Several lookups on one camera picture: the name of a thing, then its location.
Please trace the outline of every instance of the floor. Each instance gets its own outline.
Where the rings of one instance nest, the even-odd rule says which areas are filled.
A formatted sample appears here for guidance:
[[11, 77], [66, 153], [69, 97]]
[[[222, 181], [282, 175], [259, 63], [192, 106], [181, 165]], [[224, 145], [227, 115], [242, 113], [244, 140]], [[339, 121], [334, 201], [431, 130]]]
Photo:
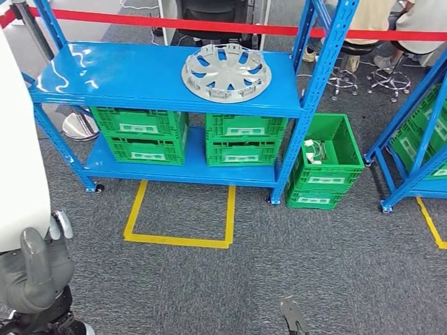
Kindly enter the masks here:
[[[102, 1], [104, 7], [97, 5], [96, 10], [113, 13], [110, 3], [118, 2]], [[67, 8], [69, 3], [54, 0], [54, 6]], [[94, 10], [88, 3], [76, 5]], [[294, 3], [273, 1], [271, 22], [294, 24], [301, 11]], [[23, 28], [7, 33], [23, 37]], [[70, 38], [151, 40], [146, 28], [106, 27], [103, 36], [80, 23], [66, 28], [72, 29]], [[20, 50], [17, 40], [10, 41]], [[286, 38], [269, 38], [266, 44], [269, 50], [291, 46]], [[388, 51], [384, 45], [378, 52]], [[33, 75], [43, 66], [39, 56], [17, 56]], [[405, 98], [393, 104], [384, 91], [367, 94], [365, 78], [371, 69], [361, 64], [359, 95], [343, 92], [334, 102], [327, 89], [318, 110], [347, 113], [362, 152]], [[405, 72], [414, 82], [424, 75], [421, 68], [407, 67]], [[310, 73], [310, 66], [304, 65], [301, 73]], [[300, 79], [305, 83], [308, 78]], [[191, 119], [193, 124], [203, 122], [202, 115]], [[40, 143], [52, 208], [66, 208], [74, 226], [74, 239], [69, 242], [76, 261], [71, 282], [72, 309], [96, 334], [288, 334], [279, 306], [285, 295], [296, 297], [312, 335], [442, 335], [447, 329], [446, 254], [435, 245], [414, 199], [399, 202], [393, 214], [379, 212], [381, 193], [387, 190], [377, 167], [365, 169], [334, 211], [273, 207], [264, 200], [268, 190], [237, 188], [232, 246], [187, 248], [123, 241], [139, 181], [107, 179], [103, 181], [105, 192], [87, 194], [51, 142]], [[91, 146], [69, 143], [81, 158]], [[227, 189], [150, 182], [135, 232], [222, 239]], [[445, 202], [424, 202], [447, 239]], [[5, 314], [6, 308], [0, 311]]]

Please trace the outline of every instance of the stacked crates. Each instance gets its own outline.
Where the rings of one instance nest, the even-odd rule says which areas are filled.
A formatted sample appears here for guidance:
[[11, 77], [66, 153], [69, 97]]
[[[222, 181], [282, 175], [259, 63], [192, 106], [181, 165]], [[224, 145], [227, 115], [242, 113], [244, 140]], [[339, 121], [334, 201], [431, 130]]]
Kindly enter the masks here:
[[[285, 186], [291, 208], [334, 209], [364, 165], [346, 114], [316, 114]], [[313, 164], [313, 153], [320, 164]]]
[[[439, 92], [440, 85], [435, 86], [428, 93], [410, 118], [403, 124], [390, 140], [390, 146], [402, 161], [407, 172], [413, 166], [413, 161], [421, 142], [422, 136], [432, 114], [433, 107]], [[436, 151], [447, 144], [447, 100], [442, 106], [435, 130], [430, 140], [422, 163], [425, 163]], [[428, 179], [447, 176], [447, 163], [432, 173]]]
[[273, 165], [288, 119], [206, 114], [210, 166]]
[[190, 120], [187, 113], [91, 107], [117, 161], [184, 164]]

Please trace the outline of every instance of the chair base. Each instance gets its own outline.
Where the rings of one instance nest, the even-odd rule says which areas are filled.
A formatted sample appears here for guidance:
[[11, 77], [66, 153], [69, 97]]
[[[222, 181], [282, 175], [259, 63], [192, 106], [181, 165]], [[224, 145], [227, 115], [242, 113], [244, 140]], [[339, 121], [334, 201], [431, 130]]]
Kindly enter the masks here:
[[373, 89], [377, 86], [393, 90], [393, 96], [390, 99], [392, 103], [397, 102], [399, 91], [409, 94], [408, 88], [412, 85], [412, 81], [407, 75], [390, 68], [379, 68], [371, 72], [366, 79], [375, 81], [368, 90], [369, 94], [371, 94]]
[[335, 88], [334, 95], [331, 98], [333, 101], [337, 101], [338, 99], [338, 95], [340, 93], [340, 89], [350, 89], [353, 87], [352, 95], [356, 96], [359, 94], [357, 76], [348, 70], [340, 70], [338, 67], [333, 68], [331, 77], [328, 80], [328, 84]]

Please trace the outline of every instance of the shoe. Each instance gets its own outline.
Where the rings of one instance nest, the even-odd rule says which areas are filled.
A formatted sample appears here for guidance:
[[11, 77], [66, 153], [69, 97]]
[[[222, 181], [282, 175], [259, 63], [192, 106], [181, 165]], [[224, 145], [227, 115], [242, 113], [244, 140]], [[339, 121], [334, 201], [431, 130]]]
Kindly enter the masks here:
[[350, 56], [345, 70], [354, 73], [359, 68], [359, 63], [360, 63], [360, 56]]
[[304, 48], [304, 54], [303, 55], [303, 60], [307, 63], [313, 63], [316, 60], [317, 53], [313, 51], [311, 53], [307, 52], [307, 47]]
[[382, 56], [375, 56], [374, 59], [375, 64], [381, 68], [386, 73], [391, 73], [394, 68], [394, 65], [391, 63], [391, 56], [390, 57], [382, 57]]

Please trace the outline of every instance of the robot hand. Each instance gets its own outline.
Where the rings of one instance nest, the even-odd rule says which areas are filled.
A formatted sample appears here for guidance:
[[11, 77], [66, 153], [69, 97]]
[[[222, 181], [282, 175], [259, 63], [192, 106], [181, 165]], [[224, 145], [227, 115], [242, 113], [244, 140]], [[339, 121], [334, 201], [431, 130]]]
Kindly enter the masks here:
[[74, 263], [63, 237], [72, 237], [71, 224], [64, 211], [57, 211], [45, 239], [35, 228], [26, 228], [20, 235], [21, 249], [0, 254], [0, 299], [15, 309], [0, 327], [0, 335], [94, 334], [70, 311], [67, 284]]

